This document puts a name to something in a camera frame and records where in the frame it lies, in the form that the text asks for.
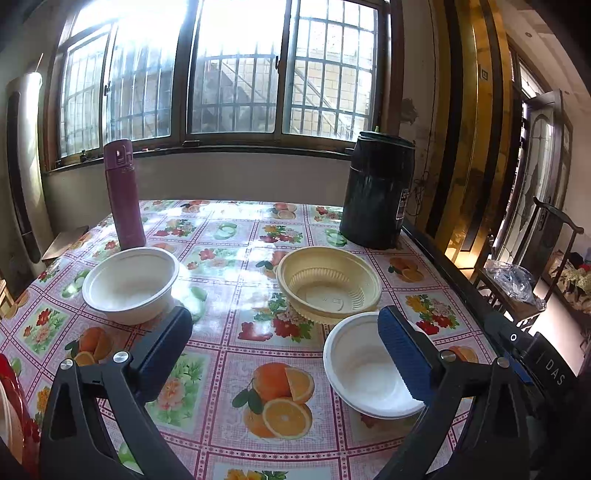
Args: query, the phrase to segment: floral tablecloth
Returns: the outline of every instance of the floral tablecloth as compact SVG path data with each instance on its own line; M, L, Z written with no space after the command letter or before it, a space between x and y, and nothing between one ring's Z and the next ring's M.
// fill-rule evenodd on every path
M330 245L355 253L382 280L379 307L396 304L439 349L490 363L494 351L455 292L404 234L372 251L339 234L342 210L291 203L141 202L147 245L181 263L174 297L192 313L193 334L158 399L146 405L160 432L199 479L373 478L416 417L385 421L347 406L330 388L322 349L329 332L294 314L275 269L288 252ZM0 351L42 422L54 373L129 349L157 319L117 325L82 298L90 269L119 251L109 216L36 279L0 322ZM447 462L464 425L464 399L431 468ZM119 457L136 468L105 400L99 402Z

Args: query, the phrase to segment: purple thermos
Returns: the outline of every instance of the purple thermos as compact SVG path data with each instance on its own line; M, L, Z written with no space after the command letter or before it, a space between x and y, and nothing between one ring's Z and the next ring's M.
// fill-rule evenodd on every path
M104 152L107 191L121 250L144 247L146 236L139 212L131 141L115 140L107 143Z

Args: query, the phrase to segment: black trash bin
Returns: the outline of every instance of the black trash bin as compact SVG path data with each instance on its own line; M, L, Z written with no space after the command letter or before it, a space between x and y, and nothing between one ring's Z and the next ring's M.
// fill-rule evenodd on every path
M414 174L414 145L377 132L361 132L351 159L340 233L363 247L393 248Z

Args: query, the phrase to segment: silver screw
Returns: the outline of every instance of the silver screw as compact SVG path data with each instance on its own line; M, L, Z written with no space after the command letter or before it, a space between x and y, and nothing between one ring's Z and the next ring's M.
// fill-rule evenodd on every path
M126 362L128 358L129 358L129 353L127 353L124 350L117 352L116 354L113 355L113 361L116 364L122 364L123 362Z
M500 356L496 359L496 363L501 368L509 368L509 360L507 360L504 356Z
M74 366L74 362L71 358L66 358L62 363L60 363L60 368L62 370L68 370Z
M451 350L443 350L439 356L441 357L441 360L443 360L444 362L447 362L448 364L455 362L456 361L456 354L453 353Z

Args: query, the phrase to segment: clear plastic wrap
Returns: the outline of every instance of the clear plastic wrap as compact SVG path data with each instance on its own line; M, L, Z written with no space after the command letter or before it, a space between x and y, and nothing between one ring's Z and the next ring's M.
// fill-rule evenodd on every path
M487 260L484 268L508 296L545 310L546 302L534 295L533 279L525 268L498 260Z

